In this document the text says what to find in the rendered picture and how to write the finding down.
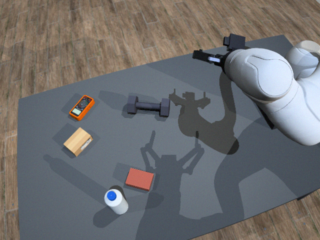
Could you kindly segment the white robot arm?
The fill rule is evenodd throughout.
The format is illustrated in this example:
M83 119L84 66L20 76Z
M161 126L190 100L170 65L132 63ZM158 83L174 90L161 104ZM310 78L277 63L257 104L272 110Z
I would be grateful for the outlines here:
M303 40L285 57L245 50L246 37L230 33L224 71L286 137L303 146L320 142L320 46ZM242 53L241 53L242 52Z

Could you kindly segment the flat reddish-brown rectangular block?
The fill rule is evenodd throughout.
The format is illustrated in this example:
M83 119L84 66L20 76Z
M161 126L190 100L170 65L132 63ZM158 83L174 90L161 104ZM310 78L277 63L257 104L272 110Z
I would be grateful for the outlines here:
M153 179L153 173L130 168L125 184L149 192Z

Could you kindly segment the orange digital multimeter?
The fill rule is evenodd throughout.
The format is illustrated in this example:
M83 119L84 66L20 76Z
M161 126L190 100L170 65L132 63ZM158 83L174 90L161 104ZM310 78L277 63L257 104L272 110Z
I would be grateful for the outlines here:
M93 98L84 95L78 103L72 108L69 112L70 116L78 121L86 115L86 113L90 110L90 108L95 104Z

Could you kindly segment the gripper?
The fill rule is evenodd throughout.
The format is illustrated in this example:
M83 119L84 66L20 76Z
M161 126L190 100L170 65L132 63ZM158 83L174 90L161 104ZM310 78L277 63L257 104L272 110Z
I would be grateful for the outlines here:
M230 52L226 53L225 55L221 55L221 54L214 55L214 54L205 53L205 52L203 52L202 49L199 49L199 50L193 51L192 58L197 59L197 60L201 60L204 62L208 62L210 64L214 63L214 65L221 67L222 71L225 73L225 70L224 70L225 61L231 52L233 52L233 51L230 51Z

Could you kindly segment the white bottle with blue cap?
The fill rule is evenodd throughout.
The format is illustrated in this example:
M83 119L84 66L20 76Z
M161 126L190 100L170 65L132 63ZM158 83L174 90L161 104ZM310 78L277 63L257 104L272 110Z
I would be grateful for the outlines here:
M104 196L105 203L116 213L124 214L128 210L128 203L117 189L110 189Z

